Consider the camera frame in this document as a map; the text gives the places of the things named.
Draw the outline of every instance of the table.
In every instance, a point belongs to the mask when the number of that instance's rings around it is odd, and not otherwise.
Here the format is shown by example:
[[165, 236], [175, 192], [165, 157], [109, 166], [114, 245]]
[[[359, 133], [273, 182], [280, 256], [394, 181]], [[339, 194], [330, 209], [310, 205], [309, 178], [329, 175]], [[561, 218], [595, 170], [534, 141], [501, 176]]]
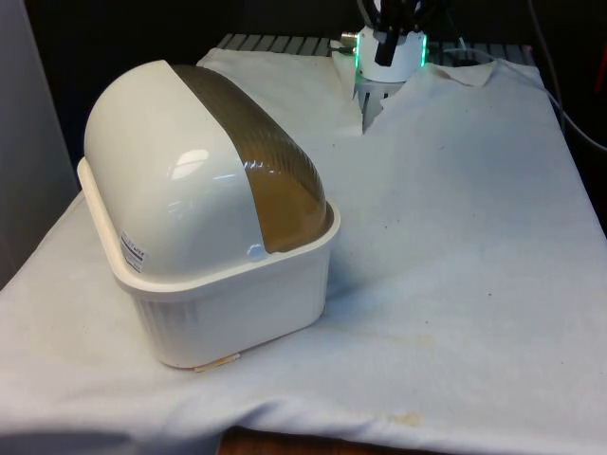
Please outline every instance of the table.
[[79, 196], [0, 294], [5, 438], [175, 452], [242, 426], [604, 453], [607, 245], [542, 91], [503, 67], [470, 88], [429, 66], [361, 136], [327, 59], [217, 49], [203, 64], [279, 121], [340, 209], [326, 315], [220, 369], [163, 367]]

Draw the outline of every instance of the rounded lid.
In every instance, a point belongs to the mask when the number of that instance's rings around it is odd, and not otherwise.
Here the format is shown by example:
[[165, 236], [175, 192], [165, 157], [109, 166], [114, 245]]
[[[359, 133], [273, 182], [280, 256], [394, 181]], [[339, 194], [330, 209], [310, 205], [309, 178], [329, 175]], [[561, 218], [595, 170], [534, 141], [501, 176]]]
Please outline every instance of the rounded lid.
[[101, 94], [84, 154], [131, 270], [183, 282], [263, 261], [330, 227], [309, 158], [206, 68], [139, 66]]

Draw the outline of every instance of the brown translucent panel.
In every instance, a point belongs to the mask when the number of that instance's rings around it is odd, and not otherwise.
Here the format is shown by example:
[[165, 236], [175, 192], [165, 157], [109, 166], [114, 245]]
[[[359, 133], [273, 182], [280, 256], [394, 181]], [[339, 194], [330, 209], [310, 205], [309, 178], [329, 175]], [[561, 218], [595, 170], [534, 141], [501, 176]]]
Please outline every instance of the brown translucent panel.
[[243, 162], [268, 253], [289, 251], [321, 237], [332, 222], [314, 165], [289, 135], [224, 76], [175, 65], [223, 127]]

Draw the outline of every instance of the white lid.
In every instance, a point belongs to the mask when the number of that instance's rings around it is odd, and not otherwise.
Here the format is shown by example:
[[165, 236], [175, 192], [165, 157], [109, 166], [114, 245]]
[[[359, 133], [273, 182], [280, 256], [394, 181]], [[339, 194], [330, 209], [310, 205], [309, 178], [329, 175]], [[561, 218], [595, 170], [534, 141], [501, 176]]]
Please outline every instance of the white lid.
[[141, 278], [185, 282], [267, 256], [232, 141], [166, 62], [139, 66], [103, 92], [84, 155]]

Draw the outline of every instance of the metal grate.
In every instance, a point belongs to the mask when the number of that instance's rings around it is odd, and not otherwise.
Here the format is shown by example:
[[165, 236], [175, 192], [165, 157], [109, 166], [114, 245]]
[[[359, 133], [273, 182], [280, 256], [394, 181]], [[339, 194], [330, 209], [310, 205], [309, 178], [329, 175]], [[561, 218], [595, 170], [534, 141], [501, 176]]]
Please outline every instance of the metal grate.
[[[229, 33], [221, 40], [217, 47], [231, 50], [269, 51], [292, 55], [315, 55], [328, 57], [330, 55], [329, 39], [302, 36], [273, 36], [273, 35], [245, 35]], [[433, 64], [452, 65], [452, 59], [446, 57], [442, 49], [456, 47], [456, 43], [433, 42], [429, 45], [428, 62]], [[535, 66], [531, 56], [531, 48], [527, 45], [503, 45], [471, 43], [470, 47], [488, 52], [489, 54], [510, 60], [515, 64], [528, 64]], [[469, 53], [468, 59], [475, 59], [480, 64], [488, 63], [488, 58], [479, 57]], [[367, 129], [373, 119], [381, 112], [381, 100], [392, 96], [402, 83], [372, 82], [358, 77], [356, 91], [359, 96], [360, 110], [362, 112], [362, 129]]]

